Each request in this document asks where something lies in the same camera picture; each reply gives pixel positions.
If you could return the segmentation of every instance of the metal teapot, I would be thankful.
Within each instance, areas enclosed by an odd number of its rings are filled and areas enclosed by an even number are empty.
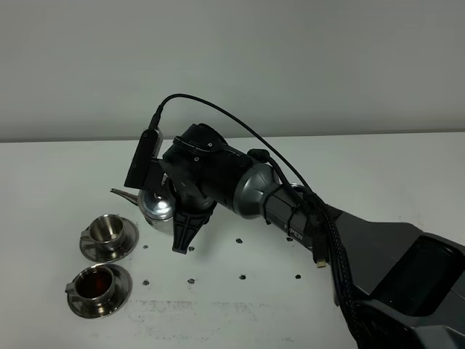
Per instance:
[[[121,196],[131,204],[138,206],[145,220],[156,230],[164,233],[173,233],[173,205],[170,200],[158,196],[146,190],[139,190],[139,195],[134,195],[119,189],[111,188],[111,193]]]

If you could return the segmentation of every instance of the metal cup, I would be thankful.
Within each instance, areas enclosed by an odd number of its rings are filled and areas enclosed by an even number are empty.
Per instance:
[[[110,268],[94,265],[81,271],[65,291],[86,305],[103,306],[115,293],[115,276]]]
[[[91,241],[97,248],[106,251],[115,251],[125,239],[124,222],[114,214],[98,217],[81,234],[81,240]]]

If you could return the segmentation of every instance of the white table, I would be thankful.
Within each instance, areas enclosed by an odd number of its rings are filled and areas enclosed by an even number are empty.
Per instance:
[[[465,244],[464,133],[269,141],[329,204]],[[109,192],[123,187],[136,144],[0,144],[0,348],[355,348],[333,304],[330,270],[262,219],[218,206],[195,251],[172,252],[171,236]],[[65,285],[92,265],[79,236],[105,213],[139,224],[138,245],[117,262],[134,288],[115,314],[85,320],[68,308]]]

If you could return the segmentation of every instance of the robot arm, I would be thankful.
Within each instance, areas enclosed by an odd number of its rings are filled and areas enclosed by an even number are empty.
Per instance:
[[[217,203],[246,219],[263,217],[311,250],[318,266],[331,265],[335,302],[359,348],[465,348],[463,246],[327,206],[291,186],[266,151],[244,154],[207,125],[176,137],[162,159],[158,131],[146,132],[152,136],[141,137],[125,186],[171,198],[174,251],[187,251]]]

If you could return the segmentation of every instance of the teapot spout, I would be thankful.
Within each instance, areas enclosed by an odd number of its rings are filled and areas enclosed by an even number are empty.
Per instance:
[[[125,198],[127,201],[129,201],[131,204],[133,204],[135,206],[139,206],[137,204],[137,195],[127,193],[126,191],[122,191],[122,190],[119,190],[119,189],[116,189],[116,188],[111,188],[110,192],[114,193],[116,195],[119,195],[121,198]]]

